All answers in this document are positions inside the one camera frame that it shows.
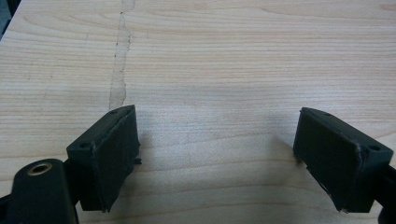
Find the wooden table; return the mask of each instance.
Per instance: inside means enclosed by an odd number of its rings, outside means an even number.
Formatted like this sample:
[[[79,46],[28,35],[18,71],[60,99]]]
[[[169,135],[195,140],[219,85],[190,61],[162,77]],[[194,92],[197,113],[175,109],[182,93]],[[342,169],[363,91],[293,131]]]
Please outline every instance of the wooden table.
[[[144,164],[81,223],[376,223],[291,149],[302,106],[396,148],[395,72],[390,0],[26,0],[0,43],[0,195],[134,104]]]

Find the black plastic part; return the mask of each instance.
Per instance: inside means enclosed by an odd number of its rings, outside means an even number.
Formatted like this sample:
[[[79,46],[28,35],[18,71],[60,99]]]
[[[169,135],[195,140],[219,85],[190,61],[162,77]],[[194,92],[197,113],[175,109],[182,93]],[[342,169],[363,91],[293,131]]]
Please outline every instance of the black plastic part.
[[[134,105],[112,110],[67,147],[65,163],[83,210],[110,211],[139,153]]]
[[[337,210],[370,211],[393,151],[335,116],[302,108],[293,147]]]
[[[20,5],[21,0],[7,0],[9,13],[13,17],[15,12],[17,11],[18,6]]]
[[[376,183],[375,199],[396,217],[396,170],[393,167],[388,166],[387,171]]]
[[[134,164],[135,165],[141,165],[142,164],[142,159],[138,159],[138,158],[134,159]]]
[[[8,202],[9,202],[10,195],[6,195],[0,198],[0,224],[3,223],[4,219],[6,218]]]
[[[36,161],[17,172],[5,223],[78,223],[63,162]]]
[[[396,223],[396,212],[387,207],[382,208],[381,213],[378,217],[379,224],[395,224]]]
[[[7,30],[8,26],[9,26],[10,22],[11,22],[11,20],[7,20],[6,25],[4,26],[3,31],[1,33],[2,35],[6,33],[6,30]]]

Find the black clamp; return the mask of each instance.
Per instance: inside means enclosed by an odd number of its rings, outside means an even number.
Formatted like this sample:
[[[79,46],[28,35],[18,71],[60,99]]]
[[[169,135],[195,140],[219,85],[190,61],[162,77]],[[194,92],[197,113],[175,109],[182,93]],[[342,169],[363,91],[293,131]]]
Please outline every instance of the black clamp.
[[[125,178],[141,164],[134,105],[112,110],[67,147],[65,162],[48,159],[20,169],[0,199],[0,223],[78,223],[85,211],[110,211]]]
[[[393,151],[335,116],[303,108],[293,146],[336,209],[368,213],[383,205],[379,223],[396,223],[396,170]]]

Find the light wood tabletop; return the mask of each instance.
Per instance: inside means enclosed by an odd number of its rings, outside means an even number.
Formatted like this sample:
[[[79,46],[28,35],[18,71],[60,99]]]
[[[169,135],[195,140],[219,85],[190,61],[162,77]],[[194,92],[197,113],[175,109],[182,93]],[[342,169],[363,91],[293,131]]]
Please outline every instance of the light wood tabletop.
[[[336,211],[292,145],[308,106],[396,149],[396,4],[22,1],[0,42],[0,195],[122,105],[143,165],[81,223],[376,223],[378,203]]]

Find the metal grommet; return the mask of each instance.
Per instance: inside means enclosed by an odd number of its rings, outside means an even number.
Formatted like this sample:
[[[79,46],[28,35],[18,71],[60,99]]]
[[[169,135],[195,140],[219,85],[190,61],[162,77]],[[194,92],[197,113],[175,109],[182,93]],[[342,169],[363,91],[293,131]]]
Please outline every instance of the metal grommet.
[[[27,172],[28,175],[42,175],[52,168],[52,164],[48,162],[42,162],[34,167],[30,168]]]

